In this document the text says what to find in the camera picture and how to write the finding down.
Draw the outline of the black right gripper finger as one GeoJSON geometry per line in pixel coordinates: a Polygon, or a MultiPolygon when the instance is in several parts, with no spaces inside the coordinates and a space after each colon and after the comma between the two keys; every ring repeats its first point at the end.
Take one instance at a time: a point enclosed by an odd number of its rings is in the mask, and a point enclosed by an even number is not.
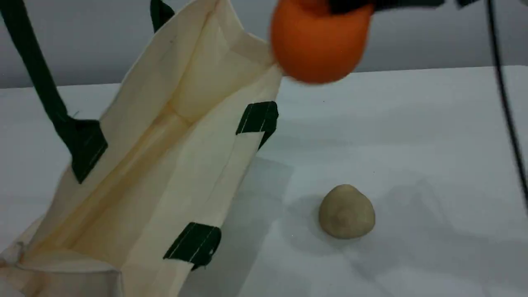
{"type": "Polygon", "coordinates": [[[442,6],[444,0],[329,0],[332,14],[345,14],[366,5],[373,5],[375,12],[398,8],[434,8],[442,6]]]}

